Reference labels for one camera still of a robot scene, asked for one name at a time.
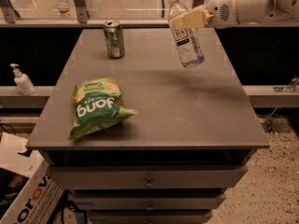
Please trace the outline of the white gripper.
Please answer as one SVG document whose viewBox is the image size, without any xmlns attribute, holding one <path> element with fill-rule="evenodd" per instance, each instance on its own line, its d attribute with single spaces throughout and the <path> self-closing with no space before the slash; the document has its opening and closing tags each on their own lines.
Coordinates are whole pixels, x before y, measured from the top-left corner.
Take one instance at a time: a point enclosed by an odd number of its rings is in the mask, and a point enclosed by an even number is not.
<svg viewBox="0 0 299 224">
<path fill-rule="evenodd" d="M 214 27 L 218 29 L 238 25 L 235 7 L 237 0 L 208 0 L 206 7 L 195 7 L 170 20 L 174 30 Z"/>
</svg>

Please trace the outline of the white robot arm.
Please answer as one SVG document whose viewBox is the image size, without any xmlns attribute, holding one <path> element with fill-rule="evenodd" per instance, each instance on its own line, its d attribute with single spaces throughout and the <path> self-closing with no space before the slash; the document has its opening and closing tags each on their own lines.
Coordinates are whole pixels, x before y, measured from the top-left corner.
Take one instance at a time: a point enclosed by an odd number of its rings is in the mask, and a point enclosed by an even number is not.
<svg viewBox="0 0 299 224">
<path fill-rule="evenodd" d="M 236 26 L 296 26 L 299 0 L 208 0 L 170 19 L 174 30 Z"/>
</svg>

